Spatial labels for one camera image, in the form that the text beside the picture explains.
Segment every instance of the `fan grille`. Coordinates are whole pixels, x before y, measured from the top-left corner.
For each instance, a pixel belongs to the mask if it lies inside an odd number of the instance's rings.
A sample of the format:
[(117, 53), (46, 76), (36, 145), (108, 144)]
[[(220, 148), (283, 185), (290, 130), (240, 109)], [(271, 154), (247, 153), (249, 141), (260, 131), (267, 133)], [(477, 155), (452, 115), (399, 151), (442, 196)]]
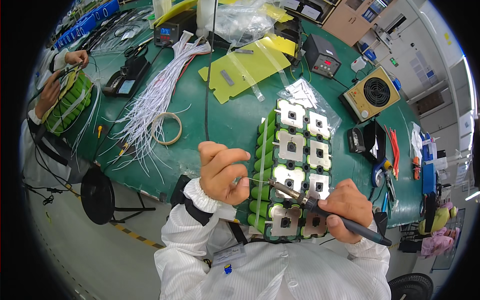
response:
[(367, 101), (376, 107), (385, 106), (390, 100), (390, 88), (387, 83), (378, 77), (372, 77), (363, 86)]

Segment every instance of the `tape roll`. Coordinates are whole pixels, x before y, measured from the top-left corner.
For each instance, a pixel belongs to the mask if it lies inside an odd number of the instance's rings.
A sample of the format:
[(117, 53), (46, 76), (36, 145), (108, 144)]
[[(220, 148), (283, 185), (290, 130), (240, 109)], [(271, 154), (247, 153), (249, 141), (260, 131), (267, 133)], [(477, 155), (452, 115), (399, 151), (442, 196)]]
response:
[[(177, 120), (177, 122), (179, 123), (180, 125), (180, 130), (179, 130), (179, 133), (177, 134), (177, 136), (171, 140), (171, 141), (168, 141), (168, 142), (162, 142), (162, 141), (159, 141), (154, 132), (155, 132), (155, 128), (156, 128), (156, 122), (158, 122), (158, 119), (161, 118), (161, 117), (165, 117), (165, 116), (171, 116), (172, 118), (174, 118), (175, 120)], [(180, 136), (181, 136), (181, 121), (180, 121), (180, 118), (177, 117), (176, 114), (172, 113), (172, 112), (162, 112), (161, 114), (159, 114), (158, 116), (155, 117), (155, 119), (153, 120), (152, 122), (152, 136), (153, 138), (160, 144), (160, 145), (171, 145), (173, 144), (174, 142), (178, 141)]]

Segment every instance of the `worker's right hand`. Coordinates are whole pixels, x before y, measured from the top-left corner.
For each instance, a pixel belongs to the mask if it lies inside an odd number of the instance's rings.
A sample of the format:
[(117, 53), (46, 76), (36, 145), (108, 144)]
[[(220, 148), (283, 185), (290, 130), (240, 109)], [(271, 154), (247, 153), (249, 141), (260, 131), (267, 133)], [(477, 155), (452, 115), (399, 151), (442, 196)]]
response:
[[(198, 144), (200, 151), (200, 186), (207, 196), (231, 205), (245, 201), (250, 195), (247, 167), (234, 164), (249, 160), (250, 153), (242, 149), (228, 149), (223, 144), (207, 141)], [(235, 185), (233, 181), (242, 177)]]
[(40, 100), (35, 106), (35, 114), (37, 118), (41, 119), (43, 115), (55, 104), (60, 96), (60, 81), (55, 80), (60, 73), (60, 70), (53, 73), (45, 83), (45, 88), (40, 94)]
[(343, 243), (355, 244), (361, 240), (361, 236), (346, 229), (338, 216), (365, 227), (373, 220), (372, 203), (357, 189), (352, 179), (339, 182), (327, 199), (318, 201), (318, 207), (334, 214), (327, 218), (328, 231)]

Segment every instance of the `floor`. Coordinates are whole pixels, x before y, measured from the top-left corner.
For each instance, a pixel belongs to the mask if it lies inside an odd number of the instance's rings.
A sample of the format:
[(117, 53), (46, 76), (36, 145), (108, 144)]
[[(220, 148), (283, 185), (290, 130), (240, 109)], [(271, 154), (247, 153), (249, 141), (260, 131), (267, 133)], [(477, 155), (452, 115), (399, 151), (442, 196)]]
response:
[[(135, 192), (115, 182), (113, 184), (117, 206), (140, 205)], [(80, 185), (74, 185), (73, 189), (80, 191)], [(144, 212), (121, 226), (96, 225), (88, 219), (81, 201), (72, 193), (54, 194), (54, 197), (53, 203), (43, 206), (40, 196), (29, 194), (34, 229), (43, 245), (42, 251), (53, 262), (65, 283), (80, 295), (80, 299), (158, 298), (160, 279), (153, 260), (157, 248), (151, 244), (162, 244), (161, 227), (170, 211), (169, 204), (143, 196), (145, 206), (155, 207), (155, 211)], [(115, 213), (117, 219), (124, 216)], [(416, 256), (396, 250), (395, 244), (400, 238), (398, 228), (389, 229), (386, 236), (394, 242), (387, 273), (390, 280), (410, 273)], [(331, 238), (328, 234), (317, 242)], [(343, 245), (336, 240), (324, 246), (347, 256)]]

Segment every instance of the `cabinet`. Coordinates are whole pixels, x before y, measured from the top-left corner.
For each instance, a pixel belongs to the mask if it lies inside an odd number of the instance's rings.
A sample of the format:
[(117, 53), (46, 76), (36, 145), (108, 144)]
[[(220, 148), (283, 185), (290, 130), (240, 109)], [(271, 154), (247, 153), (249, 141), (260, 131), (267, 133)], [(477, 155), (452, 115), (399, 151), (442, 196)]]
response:
[(349, 46), (355, 45), (396, 0), (343, 0), (323, 29)]

